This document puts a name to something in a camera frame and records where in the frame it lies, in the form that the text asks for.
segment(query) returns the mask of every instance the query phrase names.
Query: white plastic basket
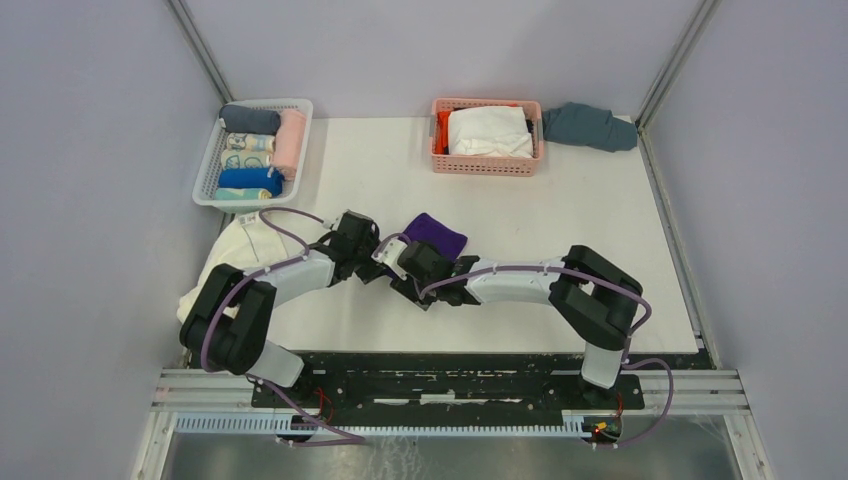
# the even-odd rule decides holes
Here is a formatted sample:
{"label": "white plastic basket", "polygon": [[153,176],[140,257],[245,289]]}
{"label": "white plastic basket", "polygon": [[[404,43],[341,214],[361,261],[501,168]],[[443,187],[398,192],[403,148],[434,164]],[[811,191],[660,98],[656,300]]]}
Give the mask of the white plastic basket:
{"label": "white plastic basket", "polygon": [[309,129],[312,126],[312,102],[305,98],[269,98],[264,100],[242,100],[231,102],[232,105],[241,105],[256,109],[276,110],[282,112],[286,108],[293,108],[306,116],[306,128],[303,131],[303,142],[300,146],[300,158],[297,161],[297,176],[293,181],[286,180],[283,185],[283,193],[279,197],[268,200],[215,200],[215,190],[218,189],[218,177],[221,175],[221,152],[225,150],[228,132],[221,128],[221,123],[215,120],[209,143],[206,144],[206,153],[200,163],[200,171],[197,172],[197,180],[194,182],[194,190],[191,198],[198,205],[209,205],[227,213],[247,213],[265,207],[273,207],[290,202],[297,195],[300,187],[300,179],[303,178],[303,159],[306,157],[306,146],[309,140]]}

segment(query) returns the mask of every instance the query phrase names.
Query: basket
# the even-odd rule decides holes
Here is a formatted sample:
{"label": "basket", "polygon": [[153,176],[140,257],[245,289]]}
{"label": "basket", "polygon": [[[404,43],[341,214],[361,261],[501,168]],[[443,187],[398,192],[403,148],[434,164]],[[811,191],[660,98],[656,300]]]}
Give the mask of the basket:
{"label": "basket", "polygon": [[[533,158],[486,157],[477,155],[443,155],[436,152],[439,135],[438,112],[456,108],[488,107],[493,105],[519,106],[524,109],[524,117],[532,121]],[[531,177],[545,155],[542,141],[542,107],[538,102],[521,100],[484,100],[476,98],[438,98],[433,102],[433,117],[430,120],[430,155],[433,157],[433,171],[436,173],[466,173],[471,175],[506,175],[511,177]]]}
{"label": "basket", "polygon": [[203,161],[200,163],[200,171],[197,172],[197,180],[194,182],[194,190],[191,194],[194,203],[209,205],[226,213],[247,213],[294,200],[300,186],[300,179],[303,178],[303,159],[306,157],[309,128],[312,126],[312,102],[303,98],[272,98],[243,100],[231,104],[255,109],[276,110],[277,112],[282,112],[286,108],[293,108],[306,116],[306,128],[303,131],[300,158],[297,162],[297,176],[292,181],[286,180],[283,185],[283,193],[279,197],[268,200],[215,200],[218,177],[221,175],[221,152],[226,149],[227,134],[229,133],[216,120],[212,134],[209,136],[209,143],[206,144],[206,153],[203,154]]}

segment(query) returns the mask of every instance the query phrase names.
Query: folded white cloth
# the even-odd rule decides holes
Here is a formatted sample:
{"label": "folded white cloth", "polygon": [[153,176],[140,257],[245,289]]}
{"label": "folded white cloth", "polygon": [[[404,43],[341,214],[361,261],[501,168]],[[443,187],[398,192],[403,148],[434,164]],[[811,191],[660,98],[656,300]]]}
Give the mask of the folded white cloth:
{"label": "folded white cloth", "polygon": [[[242,270],[250,270],[281,262],[286,258],[288,255],[282,236],[265,225],[257,212],[237,216],[212,245],[197,286],[180,298],[177,318],[180,323],[185,322],[209,273],[218,265],[228,263]],[[233,315],[235,310],[228,308],[225,312],[227,315]]]}
{"label": "folded white cloth", "polygon": [[451,155],[533,158],[533,136],[521,107],[475,107],[448,118]]}

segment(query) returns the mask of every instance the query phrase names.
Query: gray wall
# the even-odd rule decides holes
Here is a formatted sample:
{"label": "gray wall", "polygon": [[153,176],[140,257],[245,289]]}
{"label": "gray wall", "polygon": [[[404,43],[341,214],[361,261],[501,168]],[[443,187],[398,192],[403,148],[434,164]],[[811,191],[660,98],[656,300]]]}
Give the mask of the gray wall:
{"label": "gray wall", "polygon": [[782,479],[845,478],[848,3],[726,1],[651,132]]}
{"label": "gray wall", "polygon": [[6,2],[0,65],[0,478],[125,478],[220,222],[218,103],[159,0]]}
{"label": "gray wall", "polygon": [[698,0],[186,3],[237,98],[391,117],[445,96],[635,114]]}

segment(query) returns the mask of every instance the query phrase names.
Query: white tabletop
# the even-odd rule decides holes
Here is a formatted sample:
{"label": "white tabletop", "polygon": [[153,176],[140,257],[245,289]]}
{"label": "white tabletop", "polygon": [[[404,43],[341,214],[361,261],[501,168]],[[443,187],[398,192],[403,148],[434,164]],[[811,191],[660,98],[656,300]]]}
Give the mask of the white tabletop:
{"label": "white tabletop", "polygon": [[[421,212],[468,236],[463,254],[541,260],[584,244],[638,280],[654,315],[634,352],[695,352],[692,327],[638,149],[605,153],[548,143],[534,177],[436,174],[428,118],[314,120],[298,198],[290,206],[335,218],[350,209],[382,235]],[[290,214],[275,222],[307,242],[320,227]],[[292,242],[289,253],[297,251]],[[356,277],[274,311],[268,338],[294,350],[582,352],[551,307],[498,303],[424,312],[388,286]]]}

